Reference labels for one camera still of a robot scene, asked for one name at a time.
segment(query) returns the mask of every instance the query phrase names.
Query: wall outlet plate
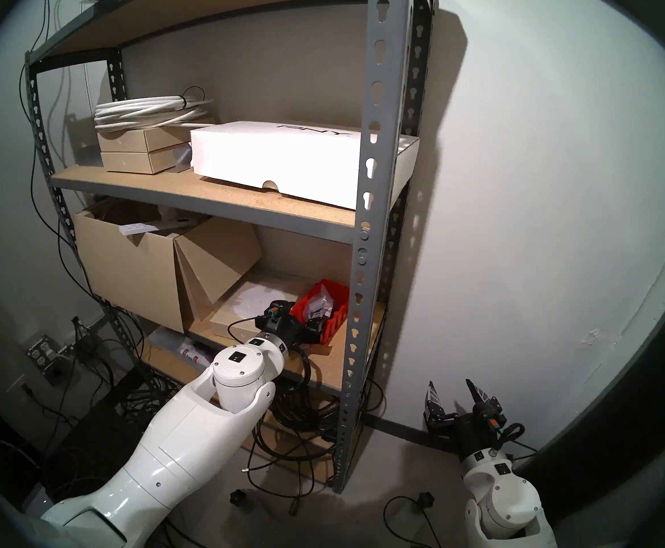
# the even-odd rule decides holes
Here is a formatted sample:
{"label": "wall outlet plate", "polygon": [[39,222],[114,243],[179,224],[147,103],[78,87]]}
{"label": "wall outlet plate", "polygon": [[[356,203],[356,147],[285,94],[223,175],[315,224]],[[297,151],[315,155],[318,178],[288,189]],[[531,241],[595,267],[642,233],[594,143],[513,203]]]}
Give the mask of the wall outlet plate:
{"label": "wall outlet plate", "polygon": [[26,355],[52,386],[58,386],[69,378],[71,364],[59,355],[61,346],[46,334],[38,334]]}

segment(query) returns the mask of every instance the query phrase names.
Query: red plastic bin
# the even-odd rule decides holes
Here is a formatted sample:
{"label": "red plastic bin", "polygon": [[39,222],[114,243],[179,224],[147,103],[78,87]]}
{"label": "red plastic bin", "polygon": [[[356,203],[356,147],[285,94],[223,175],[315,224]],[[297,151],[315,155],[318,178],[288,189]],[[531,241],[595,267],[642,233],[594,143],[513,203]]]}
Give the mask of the red plastic bin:
{"label": "red plastic bin", "polygon": [[350,296],[350,289],[344,287],[341,284],[334,283],[323,278],[318,282],[310,291],[289,311],[297,320],[304,323],[302,320],[302,312],[305,310],[305,306],[309,302],[310,298],[315,295],[318,295],[320,287],[325,285],[325,289],[330,294],[332,301],[335,306],[338,306],[338,310],[333,313],[332,318],[327,321],[325,325],[325,331],[320,334],[320,343],[327,343],[331,337],[335,335],[335,332],[338,331],[338,328],[345,322],[348,317],[348,297]]}

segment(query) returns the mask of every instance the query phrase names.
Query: cardboard box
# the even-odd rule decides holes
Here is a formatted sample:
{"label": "cardboard box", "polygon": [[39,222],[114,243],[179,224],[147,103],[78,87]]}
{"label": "cardboard box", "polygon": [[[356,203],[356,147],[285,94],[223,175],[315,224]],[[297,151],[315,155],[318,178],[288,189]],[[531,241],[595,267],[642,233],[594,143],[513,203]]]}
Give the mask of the cardboard box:
{"label": "cardboard box", "polygon": [[189,127],[155,127],[124,132],[97,133],[99,147],[108,153],[149,153],[191,140]]}
{"label": "cardboard box", "polygon": [[[199,175],[354,210],[360,137],[357,129],[235,121],[191,131],[192,166]],[[418,151],[418,137],[400,136],[392,203]]]}
{"label": "cardboard box", "polygon": [[156,175],[174,168],[176,147],[166,147],[151,153],[105,153],[102,152],[104,168],[112,172],[139,172],[144,175]]}
{"label": "cardboard box", "polygon": [[[232,322],[262,314],[272,300],[297,302],[314,284],[306,278],[252,270],[219,299],[206,324],[214,334],[228,338]],[[259,333],[253,321],[236,324],[231,330],[242,341]]]}
{"label": "cardboard box", "polygon": [[125,223],[159,217],[156,206],[130,200],[104,200],[79,212],[79,256],[99,296],[182,332],[194,319],[206,318],[262,252],[250,223],[219,217],[189,231],[119,231]]}

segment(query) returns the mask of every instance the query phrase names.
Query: concrete floor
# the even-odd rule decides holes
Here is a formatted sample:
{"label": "concrete floor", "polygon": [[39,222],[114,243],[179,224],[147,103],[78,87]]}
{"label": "concrete floor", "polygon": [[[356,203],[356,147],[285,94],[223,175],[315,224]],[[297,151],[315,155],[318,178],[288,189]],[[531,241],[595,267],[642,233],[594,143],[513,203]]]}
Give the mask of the concrete floor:
{"label": "concrete floor", "polygon": [[[315,492],[302,499],[296,517],[287,514],[290,500],[251,487],[241,472],[248,459],[249,454],[243,450],[234,454],[221,474],[176,507],[170,515],[171,521],[207,548],[407,547],[407,542],[397,540],[386,530],[382,518],[384,504],[395,495],[416,498],[420,492],[429,491],[436,501],[428,514],[441,545],[465,546],[465,491],[459,462],[452,454],[365,428],[343,493],[336,495],[316,484]],[[252,465],[264,462],[254,456]],[[276,466],[255,471],[253,479],[261,487],[283,494],[295,494],[299,487],[296,472]],[[305,479],[303,491],[309,486],[309,480]],[[229,502],[229,495],[235,489],[246,491],[251,501],[246,509]],[[407,503],[395,501],[387,514],[395,521],[395,515],[401,511],[400,519],[404,511],[411,510],[407,509]],[[396,530],[395,522],[390,519]],[[406,527],[407,522],[400,519],[398,524]],[[170,534],[176,547],[193,547],[174,532]],[[415,539],[436,546],[426,527]],[[167,543],[160,531],[146,544],[148,548],[163,545]]]}

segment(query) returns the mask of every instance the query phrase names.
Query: white cable bundle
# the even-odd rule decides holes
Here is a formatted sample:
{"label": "white cable bundle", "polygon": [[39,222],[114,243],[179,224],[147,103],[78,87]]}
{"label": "white cable bundle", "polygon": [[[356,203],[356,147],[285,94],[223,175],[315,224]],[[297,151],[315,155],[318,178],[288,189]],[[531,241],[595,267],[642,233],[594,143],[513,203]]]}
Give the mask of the white cable bundle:
{"label": "white cable bundle", "polygon": [[208,115],[201,106],[212,101],[192,101],[183,96],[158,96],[98,104],[94,123],[98,132],[151,129],[160,126],[206,127],[210,124],[192,123],[192,120]]}

